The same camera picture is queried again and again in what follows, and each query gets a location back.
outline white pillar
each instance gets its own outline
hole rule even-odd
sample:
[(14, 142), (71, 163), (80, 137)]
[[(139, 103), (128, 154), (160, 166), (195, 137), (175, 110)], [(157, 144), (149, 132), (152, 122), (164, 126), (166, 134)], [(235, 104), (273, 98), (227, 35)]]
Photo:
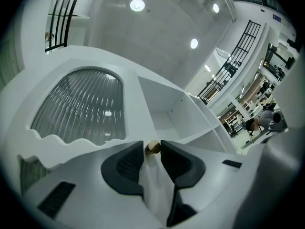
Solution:
[(243, 115), (245, 120), (251, 119), (251, 116), (248, 114), (248, 112), (243, 108), (243, 106), (232, 95), (229, 94), (228, 99), (235, 105), (236, 110), (239, 110), (239, 112)]

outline ceiling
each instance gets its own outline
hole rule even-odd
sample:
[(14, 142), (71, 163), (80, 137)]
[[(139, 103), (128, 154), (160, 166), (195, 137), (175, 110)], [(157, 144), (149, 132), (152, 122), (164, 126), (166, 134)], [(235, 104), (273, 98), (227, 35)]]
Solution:
[[(177, 69), (190, 64), (195, 67), (195, 74), (208, 58), (201, 51), (212, 44), (206, 40), (209, 32), (217, 23), (229, 24), (232, 20), (224, 0), (143, 0), (145, 9), (141, 12), (131, 10), (131, 1), (103, 0), (94, 46), (169, 80)], [(219, 13), (213, 12), (214, 3), (219, 6)], [(199, 42), (196, 49), (190, 47), (193, 38)]]

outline balcony railing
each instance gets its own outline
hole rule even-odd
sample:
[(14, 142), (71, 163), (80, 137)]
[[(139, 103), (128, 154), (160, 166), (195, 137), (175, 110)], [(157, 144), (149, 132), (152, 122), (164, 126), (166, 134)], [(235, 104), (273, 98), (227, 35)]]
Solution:
[(253, 21), (248, 22), (247, 27), (233, 52), (216, 73), (215, 77), (208, 82), (206, 87), (198, 94), (198, 97), (200, 97), (205, 104), (208, 104), (224, 88), (242, 65), (256, 39), (260, 27), (260, 24), (254, 23)]
[(51, 15), (50, 30), (46, 33), (46, 49), (51, 51), (55, 48), (66, 47), (70, 23), (77, 0), (56, 0)]

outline dark gray panel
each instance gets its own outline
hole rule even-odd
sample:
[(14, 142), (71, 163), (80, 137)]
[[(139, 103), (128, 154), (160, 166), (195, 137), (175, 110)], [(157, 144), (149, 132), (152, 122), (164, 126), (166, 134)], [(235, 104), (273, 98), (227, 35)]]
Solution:
[(38, 110), (31, 129), (65, 143), (85, 138), (96, 145), (125, 138), (123, 86), (99, 69), (74, 71), (60, 80)]

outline ceiling light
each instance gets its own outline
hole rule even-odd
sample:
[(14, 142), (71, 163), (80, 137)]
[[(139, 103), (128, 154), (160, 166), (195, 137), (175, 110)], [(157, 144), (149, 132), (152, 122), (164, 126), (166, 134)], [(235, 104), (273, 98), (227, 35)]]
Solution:
[(216, 3), (213, 5), (213, 10), (214, 10), (215, 13), (219, 12), (219, 7)]
[(209, 66), (205, 65), (205, 68), (207, 69), (208, 72), (211, 72), (211, 69)]
[(191, 48), (195, 49), (198, 46), (198, 40), (197, 39), (192, 39), (191, 40)]
[(261, 63), (259, 64), (259, 67), (258, 67), (258, 69), (260, 69), (261, 67), (262, 67), (262, 65), (263, 65), (263, 59), (261, 60)]
[(105, 115), (106, 115), (106, 116), (111, 116), (112, 113), (111, 113), (110, 111), (105, 111)]
[(133, 11), (139, 12), (145, 8), (145, 3), (142, 0), (132, 0), (130, 3), (130, 8)]
[(113, 77), (112, 75), (106, 74), (107, 78), (110, 80), (115, 80), (115, 77)]

